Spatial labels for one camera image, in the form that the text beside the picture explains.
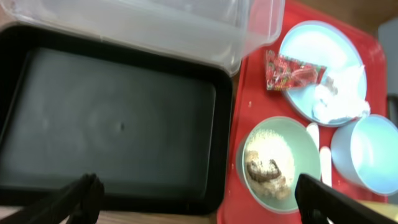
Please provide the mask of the green bowl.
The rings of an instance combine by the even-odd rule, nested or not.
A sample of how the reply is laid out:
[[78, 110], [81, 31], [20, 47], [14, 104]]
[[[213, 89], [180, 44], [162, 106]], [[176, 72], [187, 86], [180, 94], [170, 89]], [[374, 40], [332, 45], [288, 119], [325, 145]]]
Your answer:
[[[244, 168], [244, 150], [248, 139], [261, 129], [270, 129], [280, 134], [290, 147], [294, 158], [295, 175], [291, 186], [291, 194], [285, 200], [277, 200], [271, 197], [262, 197], [256, 194], [249, 186]], [[306, 128], [299, 122], [283, 116], [275, 116], [261, 121], [253, 130], [241, 141], [235, 158], [236, 169], [240, 181], [249, 190], [251, 197], [262, 207], [275, 213], [293, 213], [298, 209], [295, 201], [294, 190], [296, 188], [299, 175], [308, 174], [317, 180], [321, 177], [319, 151], [309, 135]]]

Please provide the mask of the rice and food scraps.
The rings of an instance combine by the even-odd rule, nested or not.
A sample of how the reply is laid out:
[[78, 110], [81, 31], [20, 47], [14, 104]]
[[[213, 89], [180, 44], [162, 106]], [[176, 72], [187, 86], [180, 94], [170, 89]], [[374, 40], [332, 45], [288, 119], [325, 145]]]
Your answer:
[[250, 188], [262, 197], [285, 200], [291, 194], [295, 164], [285, 139], [270, 129], [256, 131], [244, 150]]

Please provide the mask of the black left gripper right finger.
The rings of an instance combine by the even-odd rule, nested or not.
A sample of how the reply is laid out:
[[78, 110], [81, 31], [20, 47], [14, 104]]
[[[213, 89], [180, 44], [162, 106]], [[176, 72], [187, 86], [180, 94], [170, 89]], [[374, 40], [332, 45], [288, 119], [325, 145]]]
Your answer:
[[298, 177], [295, 199], [303, 224], [395, 224], [307, 174]]

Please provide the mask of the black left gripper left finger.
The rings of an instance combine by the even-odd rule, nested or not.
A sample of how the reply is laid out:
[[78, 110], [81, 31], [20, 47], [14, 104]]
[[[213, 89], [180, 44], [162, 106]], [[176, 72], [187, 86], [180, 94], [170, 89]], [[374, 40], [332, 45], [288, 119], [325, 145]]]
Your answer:
[[95, 224], [104, 198], [104, 185], [85, 174], [54, 194], [1, 219], [1, 224]]

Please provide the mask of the red snack wrapper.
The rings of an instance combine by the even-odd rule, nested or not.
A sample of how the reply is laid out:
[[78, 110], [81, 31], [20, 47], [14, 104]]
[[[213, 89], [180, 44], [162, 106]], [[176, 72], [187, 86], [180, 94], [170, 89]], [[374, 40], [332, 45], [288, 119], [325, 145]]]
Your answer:
[[320, 84], [326, 67], [275, 53], [265, 52], [266, 89], [286, 91]]

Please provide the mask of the white tissue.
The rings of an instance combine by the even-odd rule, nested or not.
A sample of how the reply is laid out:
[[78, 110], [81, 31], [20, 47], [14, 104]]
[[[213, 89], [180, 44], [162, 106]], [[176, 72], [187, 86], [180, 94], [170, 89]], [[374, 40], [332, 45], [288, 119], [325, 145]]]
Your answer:
[[326, 80], [315, 87], [312, 113], [321, 123], [363, 118], [370, 115], [369, 103], [358, 94], [363, 65], [331, 71]]

